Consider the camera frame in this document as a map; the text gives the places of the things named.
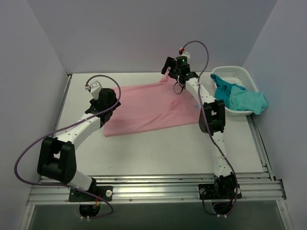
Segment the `teal cloth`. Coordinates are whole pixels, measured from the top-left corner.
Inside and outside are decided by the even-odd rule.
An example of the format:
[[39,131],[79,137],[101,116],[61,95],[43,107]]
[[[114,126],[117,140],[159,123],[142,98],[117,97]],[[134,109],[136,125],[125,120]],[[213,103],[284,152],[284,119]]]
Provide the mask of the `teal cloth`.
[[249,92],[237,86],[231,88],[229,109],[236,111],[251,110],[259,115],[268,107],[262,92]]
[[217,76],[216,74],[211,74],[210,75],[212,80],[215,82],[216,84],[216,91],[214,94],[214,97],[217,100],[223,100],[225,102],[225,106],[227,108],[229,108],[229,97],[230,97],[230,93],[231,93],[231,89],[233,86],[237,86],[242,90],[246,90],[244,87],[236,85],[236,84],[230,84],[224,80],[222,80],[219,76]]

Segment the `laundry basket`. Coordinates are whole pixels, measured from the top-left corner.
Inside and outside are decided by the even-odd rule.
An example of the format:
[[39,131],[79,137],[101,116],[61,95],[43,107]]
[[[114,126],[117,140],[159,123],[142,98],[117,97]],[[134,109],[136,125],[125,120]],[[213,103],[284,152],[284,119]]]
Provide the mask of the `laundry basket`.
[[[246,88],[247,91],[250,92],[258,92],[250,74],[246,69],[239,66],[222,66],[217,67],[212,70],[212,73],[219,76],[221,79],[228,83],[234,83]],[[226,116],[247,116],[252,114],[253,112],[250,110],[246,111],[234,111],[225,107]]]

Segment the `purple cable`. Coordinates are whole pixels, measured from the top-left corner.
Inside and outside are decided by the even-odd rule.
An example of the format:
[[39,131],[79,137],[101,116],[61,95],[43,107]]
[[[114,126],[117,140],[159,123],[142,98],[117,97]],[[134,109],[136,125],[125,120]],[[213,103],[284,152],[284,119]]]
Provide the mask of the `purple cable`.
[[[197,41],[197,40],[190,41],[190,42],[186,43],[186,44],[183,46],[183,48],[185,48],[188,44],[194,43],[194,42],[200,43],[202,46],[204,46],[205,49],[206,49],[206,52],[207,52],[207,62],[206,62],[205,68],[201,71],[201,73],[200,73],[200,75],[199,75],[199,77],[198,77],[198,80],[197,80],[197,82],[199,83],[200,80],[201,80],[201,75],[204,73],[204,71],[205,71],[205,70],[207,69],[207,67],[208,67],[208,63],[209,63],[209,52],[208,52],[207,46],[206,46],[203,42]],[[204,110],[204,108],[203,108],[203,106],[202,106],[201,85],[200,85],[200,84],[198,85],[198,98],[199,98],[199,101],[200,101],[200,104],[201,104],[201,113],[202,113],[203,118],[204,118],[204,122],[205,122],[206,129],[207,129],[207,130],[210,130],[210,129],[209,129],[208,122],[207,122],[205,110]],[[227,162],[227,164],[229,165],[231,171],[233,172],[233,174],[234,174],[234,176],[235,176],[236,192],[235,192],[234,203],[233,203],[232,208],[229,210],[229,212],[226,213],[226,216],[229,216],[229,215],[232,213],[232,211],[234,210],[234,208],[235,208],[236,200],[237,200],[237,195],[238,195],[238,187],[239,187],[239,184],[238,184],[238,181],[237,181],[236,172],[235,172],[233,166],[231,165],[231,163],[229,162],[229,160],[226,158],[226,156],[225,156],[225,154],[223,153],[223,151],[221,150],[221,148],[220,148],[220,147],[218,146],[218,144],[214,141],[214,139],[213,139],[213,137],[212,137],[212,135],[211,135],[211,132],[208,132],[208,135],[209,135],[209,137],[210,137],[212,143],[217,147],[217,149],[219,150],[219,152],[221,153],[221,155],[224,157],[225,161]]]
[[[40,138],[37,139],[36,141],[32,142],[27,148],[25,148],[24,151],[22,151],[22,153],[21,153],[20,156],[17,158],[16,163],[15,163],[15,165],[14,165],[14,173],[15,173],[15,176],[17,177],[18,180],[20,180],[21,182],[23,182],[23,183],[25,183],[25,184],[36,185],[36,186],[64,186],[64,187],[68,187],[68,188],[74,188],[74,187],[72,187],[72,186],[70,186],[70,185],[63,184],[63,183],[35,183],[35,182],[27,181],[27,180],[23,179],[23,178],[18,174],[17,167],[18,167],[18,164],[19,164],[21,158],[30,150],[30,148],[32,148],[35,144],[37,144],[38,142],[40,142],[42,139],[44,139],[44,138],[46,138],[46,137],[48,137],[48,136],[51,136],[51,135],[53,135],[53,134],[55,134],[55,133],[61,132],[61,131],[63,131],[63,130],[72,128],[72,127],[74,127],[74,126],[77,126],[77,125],[79,125],[79,124],[81,124],[81,123],[83,123],[83,122],[85,122],[85,121],[87,121],[87,120],[90,120],[90,119],[92,119],[92,118],[94,118],[94,117],[97,117],[97,116],[100,115],[100,114],[106,113],[107,111],[110,111],[111,109],[113,109],[113,108],[119,103],[119,100],[120,100],[120,97],[121,97],[121,90],[120,90],[119,84],[118,84],[113,78],[111,78],[111,77],[109,77],[109,76],[106,76],[106,75],[100,75],[100,74],[98,74],[98,75],[95,75],[95,76],[90,77],[89,80],[87,80],[87,82],[86,82],[85,85],[87,86],[87,85],[88,85],[88,82],[89,82],[91,79],[96,78],[96,77],[105,77],[105,78],[108,78],[108,79],[112,80],[112,81],[117,85],[117,87],[118,87],[118,100],[115,102],[115,104],[112,105],[110,108],[104,110],[104,111],[101,111],[101,112],[99,112],[99,113],[97,113],[97,114],[95,114],[95,115],[92,115],[92,116],[88,117],[86,120],[81,120],[81,121],[78,121],[78,122],[76,122],[76,123],[74,123],[74,124],[72,124],[72,125],[70,125],[70,126],[66,126],[66,127],[64,127],[64,128],[60,128],[60,129],[57,129],[57,130],[55,130],[55,131],[52,131],[51,133],[48,133],[48,134],[46,134],[46,135],[40,137]],[[111,208],[111,211],[110,211],[110,212],[107,212],[107,213],[102,214],[102,215],[99,215],[99,216],[91,217],[90,219],[104,217],[104,216],[107,216],[107,215],[110,215],[111,213],[113,213],[113,207],[112,207],[112,205],[111,205],[109,202],[107,202],[106,200],[104,200],[103,198],[101,198],[101,197],[99,197],[99,196],[97,196],[97,195],[95,195],[95,194],[89,193],[89,192],[87,192],[87,191],[84,191],[84,190],[82,190],[82,189],[79,189],[79,188],[74,188],[74,189],[76,189],[77,191],[82,192],[82,193],[84,193],[84,194],[86,194],[86,195],[92,196],[92,197],[94,197],[94,198],[96,198],[96,199],[99,199],[100,201],[106,203],[106,204]]]

